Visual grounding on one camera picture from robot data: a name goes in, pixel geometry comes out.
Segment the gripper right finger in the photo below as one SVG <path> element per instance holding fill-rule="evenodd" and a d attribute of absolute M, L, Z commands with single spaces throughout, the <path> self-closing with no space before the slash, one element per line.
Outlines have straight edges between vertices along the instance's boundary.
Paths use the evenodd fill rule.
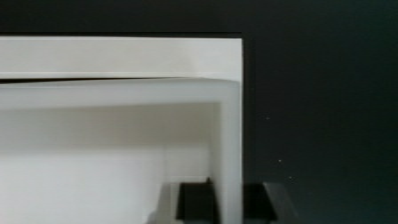
<path fill-rule="evenodd" d="M 244 224 L 302 224 L 288 190 L 279 183 L 244 185 Z"/>

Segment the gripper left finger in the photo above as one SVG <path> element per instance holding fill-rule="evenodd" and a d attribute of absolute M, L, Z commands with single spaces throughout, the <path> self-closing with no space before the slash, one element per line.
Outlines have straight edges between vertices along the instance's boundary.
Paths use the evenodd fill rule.
<path fill-rule="evenodd" d="M 176 219 L 183 224 L 219 224 L 219 203 L 212 179 L 205 182 L 180 184 Z"/>

